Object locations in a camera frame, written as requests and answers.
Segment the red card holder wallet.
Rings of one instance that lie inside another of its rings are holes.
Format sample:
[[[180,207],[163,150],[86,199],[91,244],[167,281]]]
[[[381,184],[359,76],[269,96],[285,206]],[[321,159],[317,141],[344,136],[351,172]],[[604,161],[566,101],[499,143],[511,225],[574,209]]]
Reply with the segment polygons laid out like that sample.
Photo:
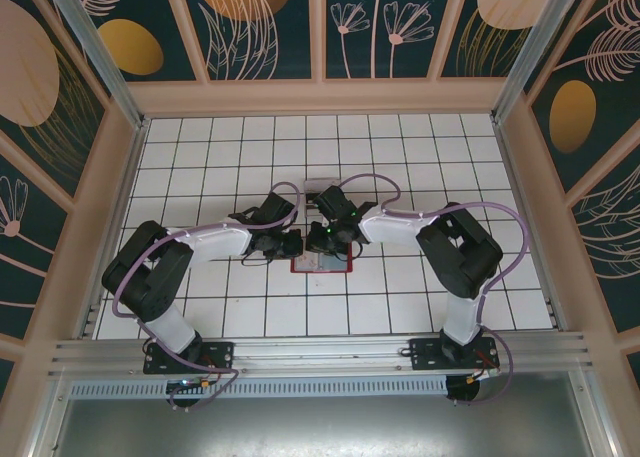
[[[334,255],[325,255],[321,253],[316,253],[320,255],[320,265],[321,270],[313,273],[298,273],[293,272],[292,270],[292,262],[296,258],[291,261],[290,270],[292,273],[297,274],[331,274],[331,273],[339,273],[339,274],[348,274],[353,271],[353,260],[351,254],[342,255],[338,254]]]

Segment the clear acrylic card stand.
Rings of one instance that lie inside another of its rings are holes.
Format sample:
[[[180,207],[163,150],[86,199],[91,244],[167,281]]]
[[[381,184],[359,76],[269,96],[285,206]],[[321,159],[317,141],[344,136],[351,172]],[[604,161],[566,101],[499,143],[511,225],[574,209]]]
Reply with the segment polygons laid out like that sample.
[[[339,180],[332,177],[313,178],[304,182],[307,210],[317,210],[323,215],[336,214],[346,202]]]

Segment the grey metal sheet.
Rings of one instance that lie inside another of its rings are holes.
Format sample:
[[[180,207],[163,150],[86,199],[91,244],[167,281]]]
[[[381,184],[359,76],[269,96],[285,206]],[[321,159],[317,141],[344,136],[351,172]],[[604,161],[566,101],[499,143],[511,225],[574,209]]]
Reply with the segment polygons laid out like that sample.
[[[585,372],[520,374],[496,401],[436,395],[220,399],[75,396],[62,381],[28,457],[628,457]]]

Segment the aluminium profile rail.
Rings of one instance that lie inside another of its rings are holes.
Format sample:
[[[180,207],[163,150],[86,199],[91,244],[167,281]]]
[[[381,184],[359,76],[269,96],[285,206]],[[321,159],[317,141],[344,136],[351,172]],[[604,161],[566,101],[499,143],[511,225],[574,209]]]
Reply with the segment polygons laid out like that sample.
[[[593,366],[579,332],[507,331],[516,373],[574,371]],[[400,351],[408,335],[300,338],[238,338],[233,368],[242,377],[407,375],[410,360]],[[50,376],[141,378],[145,356],[140,340],[60,341],[46,364]]]

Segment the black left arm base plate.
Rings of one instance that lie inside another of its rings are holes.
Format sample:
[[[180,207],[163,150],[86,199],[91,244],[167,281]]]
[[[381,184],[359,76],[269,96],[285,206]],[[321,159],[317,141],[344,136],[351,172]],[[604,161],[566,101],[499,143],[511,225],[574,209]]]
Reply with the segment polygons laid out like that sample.
[[[145,350],[142,372],[145,375],[196,374],[198,369],[176,361],[157,343],[149,343]],[[180,357],[198,366],[231,368],[234,357],[232,342],[195,343],[187,347]]]

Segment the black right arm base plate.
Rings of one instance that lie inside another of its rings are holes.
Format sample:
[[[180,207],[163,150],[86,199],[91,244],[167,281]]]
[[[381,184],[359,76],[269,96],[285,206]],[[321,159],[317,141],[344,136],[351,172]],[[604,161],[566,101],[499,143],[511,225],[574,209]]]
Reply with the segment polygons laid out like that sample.
[[[417,338],[406,349],[414,370],[475,372],[500,368],[495,339],[481,336],[461,350],[439,337]]]

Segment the aluminium frame post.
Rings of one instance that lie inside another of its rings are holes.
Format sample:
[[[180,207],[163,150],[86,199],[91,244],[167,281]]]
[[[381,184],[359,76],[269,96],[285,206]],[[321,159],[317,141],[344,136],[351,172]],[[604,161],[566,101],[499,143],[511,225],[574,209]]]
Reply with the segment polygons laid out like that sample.
[[[550,41],[561,25],[566,12],[575,0],[547,0],[536,23],[517,55],[505,84],[491,111],[491,121],[500,126],[509,116],[514,104],[542,59]]]
[[[142,127],[143,115],[135,103],[129,88],[113,59],[109,55],[99,33],[82,8],[79,0],[54,0],[62,15],[66,18],[74,34],[87,51],[98,74],[109,88],[112,97],[118,104],[127,121],[135,130]]]

